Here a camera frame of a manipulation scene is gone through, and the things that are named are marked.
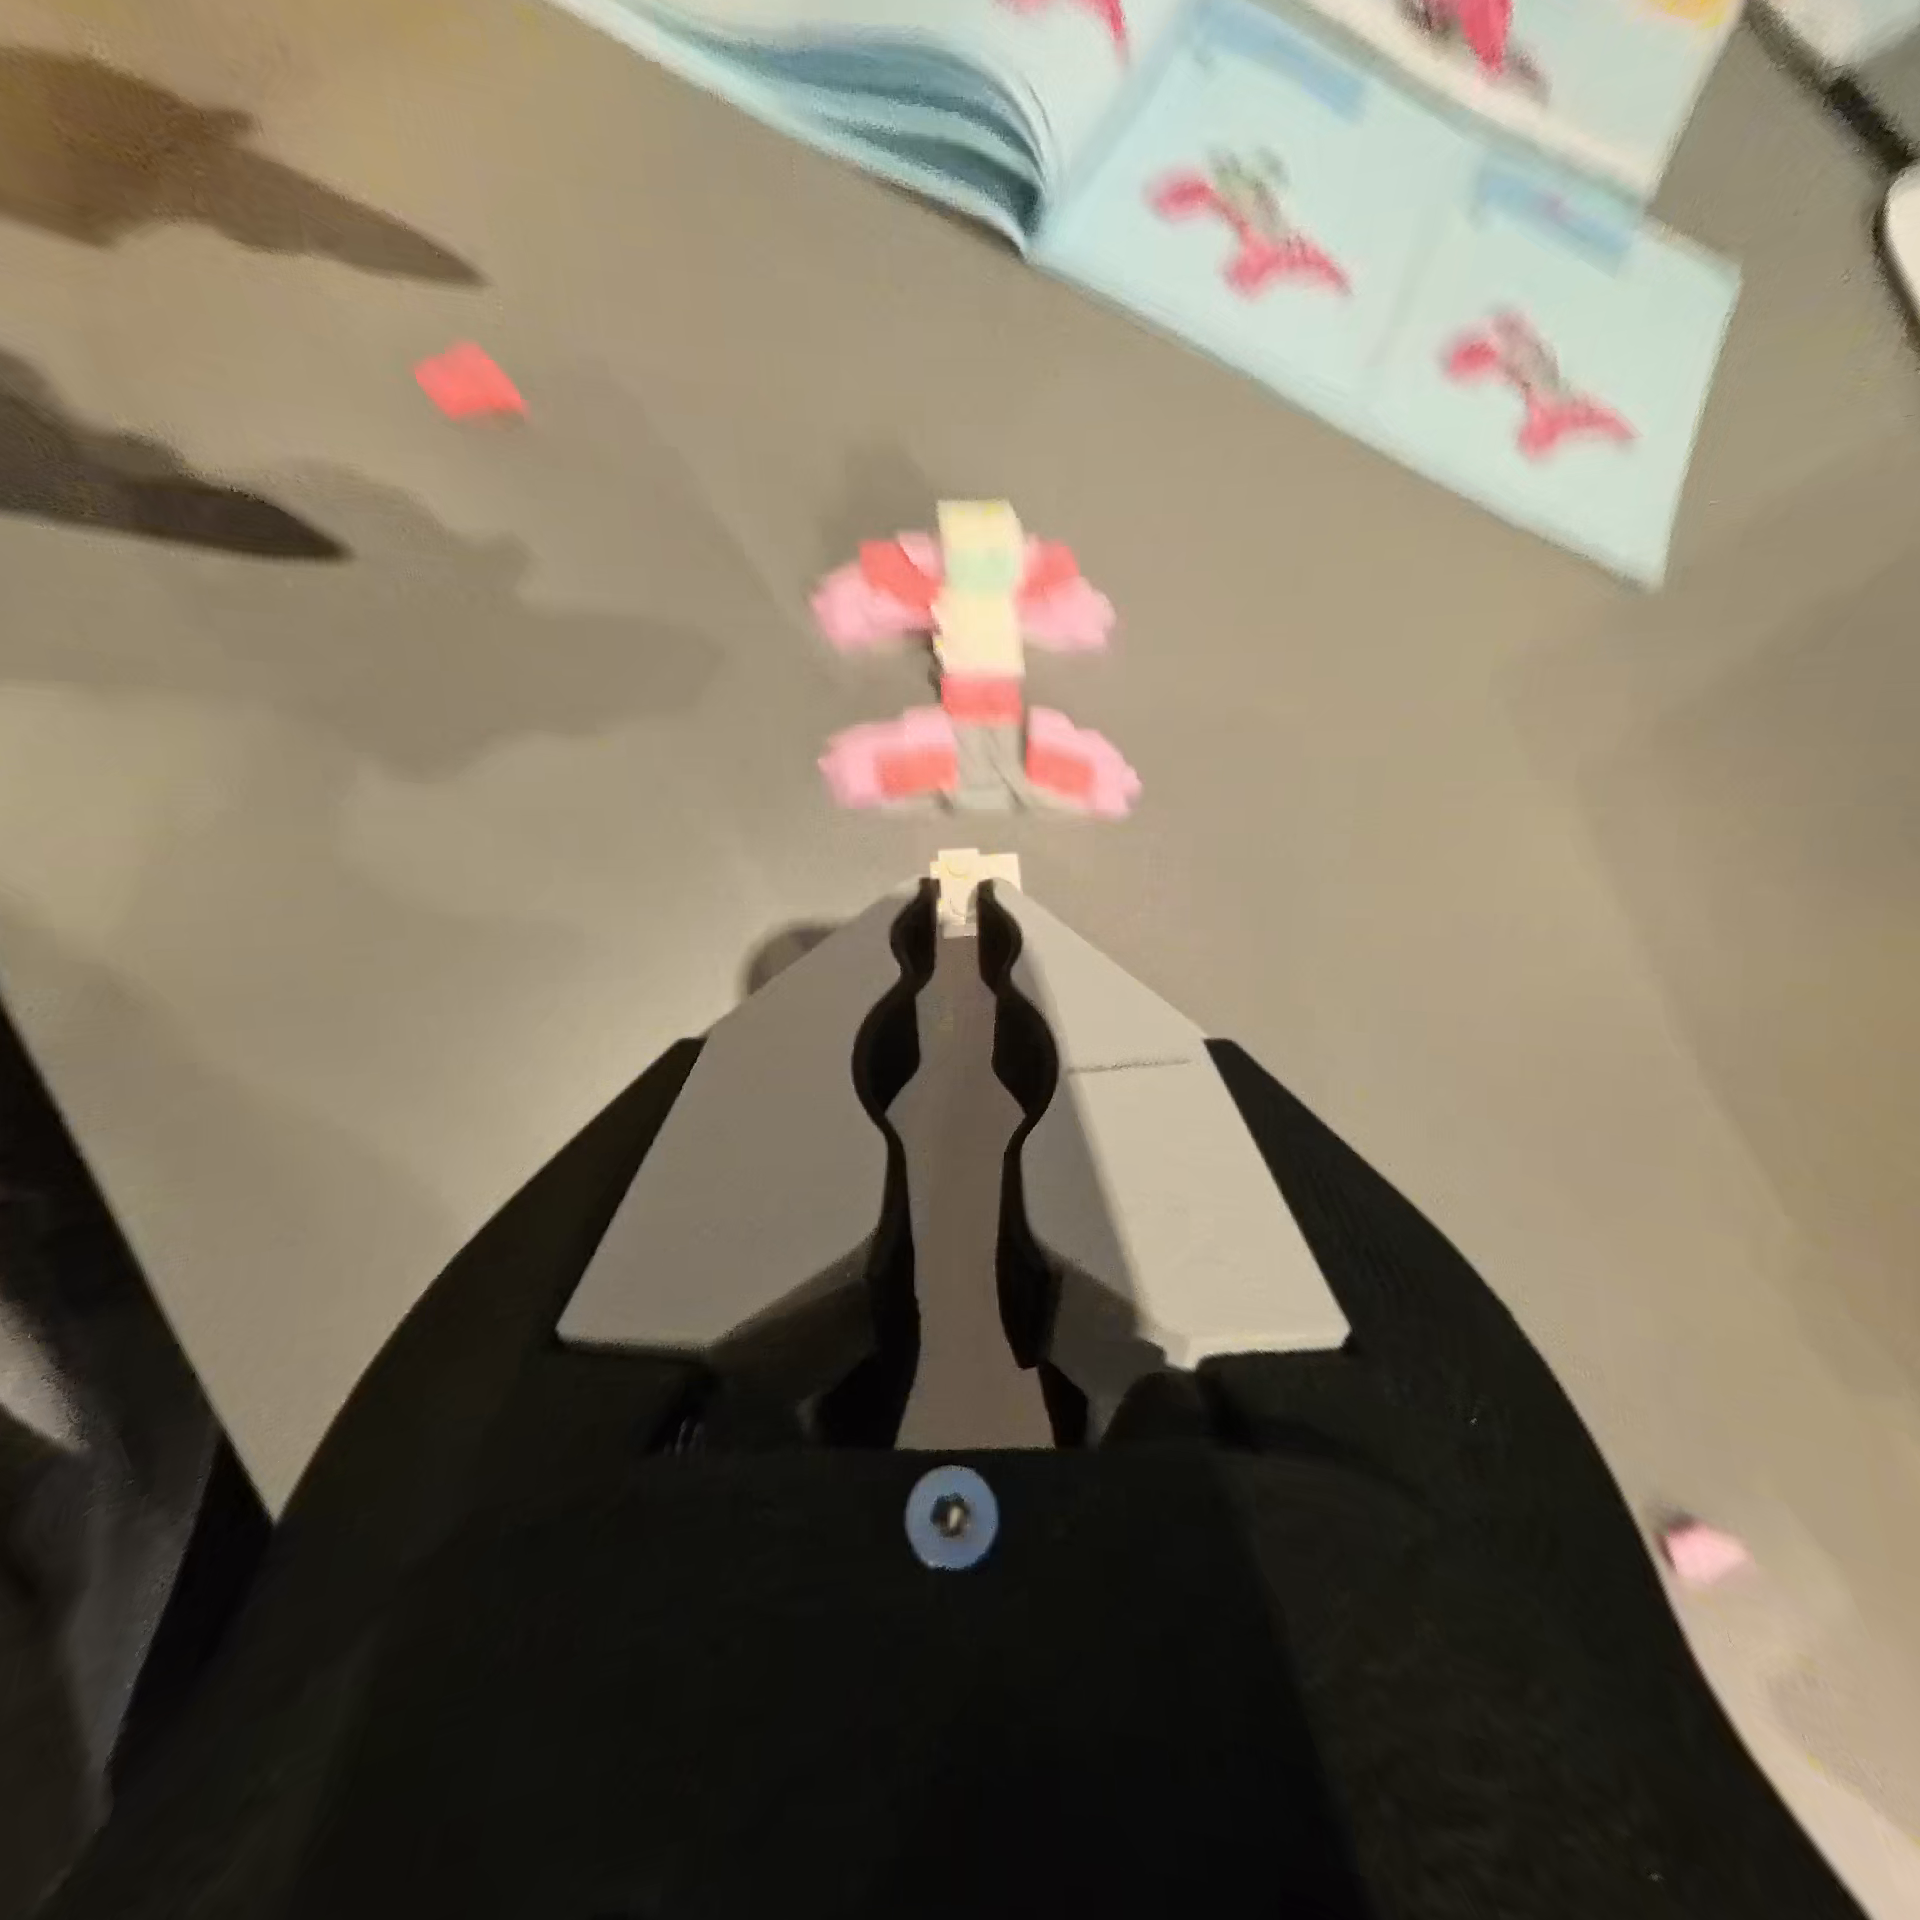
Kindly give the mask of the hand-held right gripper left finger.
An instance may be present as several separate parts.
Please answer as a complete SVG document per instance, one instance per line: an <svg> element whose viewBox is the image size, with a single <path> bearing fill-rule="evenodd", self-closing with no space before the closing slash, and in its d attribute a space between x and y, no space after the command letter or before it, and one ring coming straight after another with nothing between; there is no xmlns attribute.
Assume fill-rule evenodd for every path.
<svg viewBox="0 0 1920 1920"><path fill-rule="evenodd" d="M582 1353L690 1360L840 1449L897 1441L920 1360L905 1149L938 958L896 888L706 1033L560 1313Z"/></svg>

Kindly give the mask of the small white brick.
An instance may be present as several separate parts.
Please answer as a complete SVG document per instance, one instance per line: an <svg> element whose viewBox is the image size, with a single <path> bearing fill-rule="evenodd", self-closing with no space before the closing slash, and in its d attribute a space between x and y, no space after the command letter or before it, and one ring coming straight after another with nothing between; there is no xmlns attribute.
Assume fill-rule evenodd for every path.
<svg viewBox="0 0 1920 1920"><path fill-rule="evenodd" d="M989 854L983 848L942 848L927 864L927 881L937 896L937 926L943 939L975 935L978 891L985 886L1022 889L1022 862L1016 854Z"/></svg>

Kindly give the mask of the small red brick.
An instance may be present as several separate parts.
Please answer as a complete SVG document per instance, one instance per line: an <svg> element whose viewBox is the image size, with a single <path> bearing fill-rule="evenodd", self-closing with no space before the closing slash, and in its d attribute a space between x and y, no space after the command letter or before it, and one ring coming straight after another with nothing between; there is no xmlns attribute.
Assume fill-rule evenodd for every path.
<svg viewBox="0 0 1920 1920"><path fill-rule="evenodd" d="M413 379L446 421L526 418L526 399L478 344L449 344L416 361Z"/></svg>

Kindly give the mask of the grey desk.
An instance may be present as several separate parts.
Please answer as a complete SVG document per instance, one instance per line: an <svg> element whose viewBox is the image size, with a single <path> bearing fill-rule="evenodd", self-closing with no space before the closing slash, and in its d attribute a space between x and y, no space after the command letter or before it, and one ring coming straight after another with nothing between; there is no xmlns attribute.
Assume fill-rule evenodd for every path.
<svg viewBox="0 0 1920 1920"><path fill-rule="evenodd" d="M1914 1915L1914 351L1890 162L1741 32L1664 221L1744 287L1617 586L542 6L5 6L5 374L345 542L5 523L5 967L269 1504L471 1230L754 957L991 833L812 581L997 494L1112 598L1133 822L1044 906L1414 1198L1709 1675ZM526 418L413 366L494 357Z"/></svg>

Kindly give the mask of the pink brick animal model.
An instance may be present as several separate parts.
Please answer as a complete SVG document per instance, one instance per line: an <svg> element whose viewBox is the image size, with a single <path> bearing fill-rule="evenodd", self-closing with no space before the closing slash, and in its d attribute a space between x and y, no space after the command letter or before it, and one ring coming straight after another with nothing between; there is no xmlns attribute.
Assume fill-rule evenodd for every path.
<svg viewBox="0 0 1920 1920"><path fill-rule="evenodd" d="M834 734L821 776L844 810L1055 810L1121 822L1143 784L1100 731L1032 705L1025 656L1101 655L1111 600L1068 544L1022 529L1006 501L943 501L929 533L863 542L809 598L840 655L918 645L920 707Z"/></svg>

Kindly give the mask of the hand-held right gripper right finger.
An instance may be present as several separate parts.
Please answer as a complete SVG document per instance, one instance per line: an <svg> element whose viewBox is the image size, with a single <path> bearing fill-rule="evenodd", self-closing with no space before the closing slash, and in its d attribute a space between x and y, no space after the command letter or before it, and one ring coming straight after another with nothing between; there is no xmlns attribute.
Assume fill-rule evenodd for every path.
<svg viewBox="0 0 1920 1920"><path fill-rule="evenodd" d="M999 1322L1055 1446L1141 1384L1336 1353L1350 1322L1215 1065L1170 1001L1008 881L974 904L1000 1158Z"/></svg>

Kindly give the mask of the open light blue instruction booklet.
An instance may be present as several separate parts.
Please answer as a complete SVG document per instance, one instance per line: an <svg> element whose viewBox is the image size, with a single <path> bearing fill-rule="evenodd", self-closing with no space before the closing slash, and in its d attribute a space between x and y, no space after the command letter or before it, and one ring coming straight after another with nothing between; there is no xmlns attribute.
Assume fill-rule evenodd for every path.
<svg viewBox="0 0 1920 1920"><path fill-rule="evenodd" d="M1740 275L1308 3L566 3L1524 533L1666 577Z"/></svg>

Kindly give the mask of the parrot cover instruction booklet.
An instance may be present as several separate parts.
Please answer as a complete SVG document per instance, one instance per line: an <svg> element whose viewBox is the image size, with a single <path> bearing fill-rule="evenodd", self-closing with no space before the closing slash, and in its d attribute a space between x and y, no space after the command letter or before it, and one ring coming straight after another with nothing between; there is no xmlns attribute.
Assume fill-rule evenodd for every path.
<svg viewBox="0 0 1920 1920"><path fill-rule="evenodd" d="M1405 82L1650 201L1740 3L1310 3Z"/></svg>

